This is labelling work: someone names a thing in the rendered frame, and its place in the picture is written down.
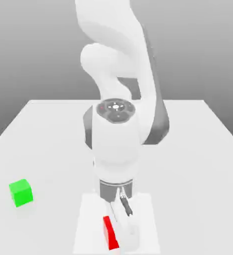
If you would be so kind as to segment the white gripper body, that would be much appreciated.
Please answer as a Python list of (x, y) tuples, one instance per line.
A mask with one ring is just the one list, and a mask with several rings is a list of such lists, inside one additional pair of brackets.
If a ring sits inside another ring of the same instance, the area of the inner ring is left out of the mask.
[(116, 240), (123, 252), (134, 252), (140, 246), (138, 219), (126, 210), (120, 200), (110, 203), (110, 217)]

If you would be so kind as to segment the small red cube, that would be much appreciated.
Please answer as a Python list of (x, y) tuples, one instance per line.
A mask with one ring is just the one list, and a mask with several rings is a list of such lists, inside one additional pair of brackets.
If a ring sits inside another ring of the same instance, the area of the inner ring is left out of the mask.
[(104, 236), (107, 242), (108, 249), (110, 251), (114, 249), (118, 249), (119, 245), (116, 240), (116, 235), (115, 235), (109, 216), (103, 216), (103, 226), (104, 226)]

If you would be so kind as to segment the small green cube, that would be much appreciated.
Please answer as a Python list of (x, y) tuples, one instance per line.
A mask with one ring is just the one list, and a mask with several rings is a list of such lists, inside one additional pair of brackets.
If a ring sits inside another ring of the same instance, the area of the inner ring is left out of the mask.
[(32, 189), (26, 179), (21, 179), (9, 184), (9, 190), (16, 207), (33, 201)]

